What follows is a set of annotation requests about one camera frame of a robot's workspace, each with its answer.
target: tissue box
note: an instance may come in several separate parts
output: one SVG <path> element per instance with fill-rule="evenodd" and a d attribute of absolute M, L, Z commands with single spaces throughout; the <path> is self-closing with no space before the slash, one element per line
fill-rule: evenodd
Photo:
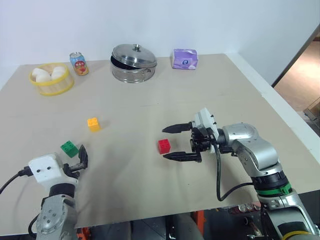
<path fill-rule="evenodd" d="M 174 49 L 172 68 L 173 69 L 190 69 L 194 70 L 197 67 L 198 55 L 193 49 Z"/>

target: red lego block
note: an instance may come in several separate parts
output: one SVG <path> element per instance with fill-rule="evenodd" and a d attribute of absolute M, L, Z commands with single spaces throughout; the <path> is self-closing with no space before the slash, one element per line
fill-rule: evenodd
<path fill-rule="evenodd" d="M 167 154 L 170 152 L 170 142 L 168 139 L 163 139 L 158 141 L 158 149 L 160 154 Z"/>

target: toy block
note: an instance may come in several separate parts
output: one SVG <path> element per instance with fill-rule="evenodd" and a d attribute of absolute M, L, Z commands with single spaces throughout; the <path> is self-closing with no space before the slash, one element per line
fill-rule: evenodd
<path fill-rule="evenodd" d="M 170 152 L 170 142 L 168 139 L 158 141 L 158 149 L 160 154 L 167 154 Z"/>
<path fill-rule="evenodd" d="M 78 148 L 71 142 L 67 141 L 65 144 L 61 145 L 61 149 L 70 157 L 73 158 L 78 154 Z"/>
<path fill-rule="evenodd" d="M 98 119 L 96 117 L 88 119 L 88 127 L 91 130 L 91 132 L 97 132 L 101 130 Z"/>

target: beige tabletop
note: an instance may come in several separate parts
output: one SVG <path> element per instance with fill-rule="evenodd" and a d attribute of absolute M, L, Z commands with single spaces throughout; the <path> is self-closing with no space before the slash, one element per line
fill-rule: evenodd
<path fill-rule="evenodd" d="M 89 166 L 76 191 L 78 227 L 109 224 L 256 201 L 252 186 L 216 197 L 216 159 L 202 163 L 163 158 L 157 141 L 168 138 L 171 151 L 190 152 L 190 133 L 162 129 L 194 119 L 204 107 L 218 127 L 237 122 L 254 125 L 279 154 L 298 193 L 319 189 L 320 165 L 286 123 L 224 54 L 201 55 L 196 70 L 172 69 L 158 59 L 155 75 L 144 83 L 116 80 L 109 61 L 88 63 L 90 73 L 74 75 L 74 87 L 58 96 L 38 94 L 28 80 L 35 65 L 22 65 L 0 91 L 2 185 L 35 157 L 57 152 L 75 164 L 60 145 L 83 144 Z M 97 117 L 102 130 L 90 132 Z M 222 156 L 221 191 L 250 181 L 236 157 Z M 26 233 L 48 192 L 34 177 L 20 177 L 0 195 L 0 235 Z"/>

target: soda can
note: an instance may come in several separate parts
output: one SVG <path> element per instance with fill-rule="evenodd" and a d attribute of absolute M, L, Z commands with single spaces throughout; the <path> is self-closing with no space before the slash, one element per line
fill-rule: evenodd
<path fill-rule="evenodd" d="M 255 208 L 252 203 L 247 203 L 245 206 L 246 206 L 247 212 L 255 212 Z"/>
<path fill-rule="evenodd" d="M 76 74 L 83 76 L 89 73 L 85 57 L 81 54 L 81 52 L 72 52 L 69 56 L 70 62 Z"/>
<path fill-rule="evenodd" d="M 229 209 L 230 214 L 244 214 L 247 212 L 247 205 L 240 204 Z"/>
<path fill-rule="evenodd" d="M 255 210 L 256 212 L 258 212 L 258 211 L 261 210 L 261 206 L 255 204 L 255 203 L 253 203 L 253 207 L 254 207 L 254 210 Z"/>

